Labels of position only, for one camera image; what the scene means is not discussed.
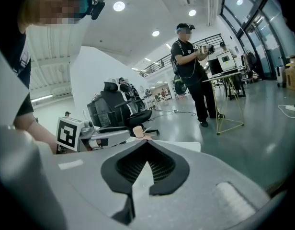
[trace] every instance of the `computer monitor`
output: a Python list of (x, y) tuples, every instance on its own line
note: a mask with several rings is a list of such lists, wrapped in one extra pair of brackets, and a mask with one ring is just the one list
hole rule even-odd
[(230, 51), (227, 51), (221, 55), (218, 55), (217, 59), (223, 71), (231, 70), (236, 67), (234, 58)]
[(209, 60), (208, 65), (209, 65), (211, 74), (213, 75), (223, 72), (218, 59)]

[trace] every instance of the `office chair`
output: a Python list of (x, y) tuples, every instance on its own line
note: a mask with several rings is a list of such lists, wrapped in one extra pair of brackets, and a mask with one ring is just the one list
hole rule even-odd
[[(104, 82), (104, 84), (104, 91), (101, 91), (101, 95), (94, 101), (96, 108), (96, 114), (94, 114), (94, 116), (98, 119), (98, 126), (104, 127), (102, 123), (104, 121), (104, 116), (106, 116), (107, 118), (105, 118), (105, 121), (107, 127), (128, 127), (132, 135), (133, 128), (136, 126), (142, 126), (143, 130), (145, 130), (142, 123), (149, 120), (152, 115), (152, 111), (145, 110), (135, 113), (130, 105), (128, 105), (132, 101), (127, 101), (125, 94), (118, 90), (118, 86), (115, 83)], [(146, 131), (146, 133), (152, 132), (156, 132), (157, 135), (159, 135), (159, 131), (157, 129)]]

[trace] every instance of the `gray floor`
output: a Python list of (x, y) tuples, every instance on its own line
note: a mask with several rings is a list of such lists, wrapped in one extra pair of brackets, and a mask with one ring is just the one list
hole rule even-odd
[[(223, 160), (263, 188), (283, 180), (295, 166), (295, 119), (286, 117), (279, 104), (295, 104), (295, 91), (278, 88), (275, 81), (260, 81), (246, 85), (246, 97), (240, 98), (245, 126), (216, 135), (216, 121), (207, 119), (208, 128), (200, 127), (190, 113), (172, 114), (145, 123), (160, 131), (153, 139), (168, 141), (198, 141), (202, 152)], [(221, 92), (216, 88), (218, 107)], [(159, 109), (195, 112), (191, 96), (161, 103)], [(236, 100), (222, 109), (227, 118), (240, 118)], [(168, 112), (153, 111), (152, 118)]]

